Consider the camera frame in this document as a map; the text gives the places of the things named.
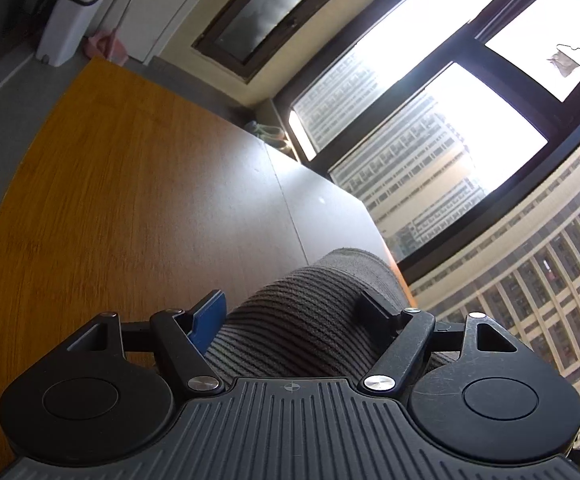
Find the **green slipper near window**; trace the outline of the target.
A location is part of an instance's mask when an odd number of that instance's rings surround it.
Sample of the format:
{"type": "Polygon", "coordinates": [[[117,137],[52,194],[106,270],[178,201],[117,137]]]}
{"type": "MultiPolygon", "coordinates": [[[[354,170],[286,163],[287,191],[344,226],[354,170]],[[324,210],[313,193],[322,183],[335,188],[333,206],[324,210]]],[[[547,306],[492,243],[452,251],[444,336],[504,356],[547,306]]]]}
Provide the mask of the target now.
{"type": "Polygon", "coordinates": [[[256,120],[248,122],[244,129],[253,133],[255,136],[270,136],[271,138],[282,139],[285,132],[282,128],[277,126],[262,125],[256,120]]]}

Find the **dark framed frosted window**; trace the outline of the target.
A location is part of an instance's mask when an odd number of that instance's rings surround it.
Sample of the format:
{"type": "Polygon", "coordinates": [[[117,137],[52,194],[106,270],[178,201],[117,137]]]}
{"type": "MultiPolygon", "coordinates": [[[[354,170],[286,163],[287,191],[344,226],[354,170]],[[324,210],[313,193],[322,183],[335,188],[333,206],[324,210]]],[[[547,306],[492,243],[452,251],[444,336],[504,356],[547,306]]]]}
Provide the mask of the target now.
{"type": "Polygon", "coordinates": [[[195,50],[250,81],[330,0],[229,0],[195,50]]]}

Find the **grey striped sweater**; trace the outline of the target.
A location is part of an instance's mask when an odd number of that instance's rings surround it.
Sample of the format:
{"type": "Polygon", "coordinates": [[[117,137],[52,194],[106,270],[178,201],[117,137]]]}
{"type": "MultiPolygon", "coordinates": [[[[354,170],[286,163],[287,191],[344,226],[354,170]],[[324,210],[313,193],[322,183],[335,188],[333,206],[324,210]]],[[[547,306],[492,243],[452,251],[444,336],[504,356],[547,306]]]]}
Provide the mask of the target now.
{"type": "Polygon", "coordinates": [[[255,292],[227,315],[204,353],[220,379],[348,377],[359,382],[383,353],[355,320],[364,292],[393,313],[410,306],[392,269],[376,255],[335,249],[255,292]]]}

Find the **white trash bin black lid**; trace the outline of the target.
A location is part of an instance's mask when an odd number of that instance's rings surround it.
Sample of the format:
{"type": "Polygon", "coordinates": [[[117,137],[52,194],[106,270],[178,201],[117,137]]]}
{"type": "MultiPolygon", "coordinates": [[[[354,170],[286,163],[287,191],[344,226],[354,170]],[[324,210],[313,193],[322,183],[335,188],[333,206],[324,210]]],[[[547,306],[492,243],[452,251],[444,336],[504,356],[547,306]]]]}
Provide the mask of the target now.
{"type": "Polygon", "coordinates": [[[37,61],[59,67],[73,58],[104,0],[57,0],[35,52],[37,61]]]}

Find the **green slipper front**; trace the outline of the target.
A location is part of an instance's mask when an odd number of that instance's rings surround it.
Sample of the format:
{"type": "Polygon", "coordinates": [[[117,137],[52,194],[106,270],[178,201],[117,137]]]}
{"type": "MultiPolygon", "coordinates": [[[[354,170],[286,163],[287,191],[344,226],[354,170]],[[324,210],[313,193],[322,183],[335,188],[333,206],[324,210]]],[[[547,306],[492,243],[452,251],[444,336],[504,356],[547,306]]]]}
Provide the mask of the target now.
{"type": "Polygon", "coordinates": [[[291,143],[288,141],[283,132],[275,134],[266,133],[265,136],[262,136],[262,140],[281,152],[291,151],[292,149],[291,143]]]}

